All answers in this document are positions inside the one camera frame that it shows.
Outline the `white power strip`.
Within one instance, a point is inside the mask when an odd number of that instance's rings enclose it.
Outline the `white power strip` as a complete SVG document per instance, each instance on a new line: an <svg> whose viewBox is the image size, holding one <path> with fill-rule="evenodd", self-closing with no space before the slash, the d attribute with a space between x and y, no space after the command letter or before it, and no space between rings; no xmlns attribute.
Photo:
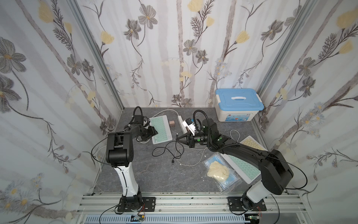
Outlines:
<svg viewBox="0 0 358 224"><path fill-rule="evenodd" d="M187 129L186 129L185 125L183 124L184 120L180 115L178 116L178 122L179 122L179 125L180 125L181 129L182 129L183 134L186 134Z"/></svg>

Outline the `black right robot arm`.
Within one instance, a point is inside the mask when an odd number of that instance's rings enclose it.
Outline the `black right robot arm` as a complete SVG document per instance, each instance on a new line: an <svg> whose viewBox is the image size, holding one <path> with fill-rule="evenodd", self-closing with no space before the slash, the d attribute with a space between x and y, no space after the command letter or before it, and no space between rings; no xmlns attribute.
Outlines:
<svg viewBox="0 0 358 224"><path fill-rule="evenodd" d="M287 162L278 150L259 150L234 141L219 133L217 124L202 110L194 111L191 119L181 123L187 132L177 136L177 142L190 148L204 144L212 152L236 157L259 169L261 181L250 186L240 198L240 205L245 211L260 205L265 197L281 195L288 189L294 177L291 169L294 165Z"/></svg>

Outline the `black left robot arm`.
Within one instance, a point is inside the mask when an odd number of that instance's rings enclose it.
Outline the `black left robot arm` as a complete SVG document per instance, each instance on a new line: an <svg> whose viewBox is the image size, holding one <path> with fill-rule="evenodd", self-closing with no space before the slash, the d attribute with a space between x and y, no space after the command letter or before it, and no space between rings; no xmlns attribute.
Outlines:
<svg viewBox="0 0 358 224"><path fill-rule="evenodd" d="M142 108L139 106L134 108L131 120L124 130L108 134L106 162L117 172L123 189L122 197L115 206L116 214L144 210L142 193L132 169L133 141L140 138L140 142L146 142L157 134L158 132L150 125L150 120L143 115Z"/></svg>

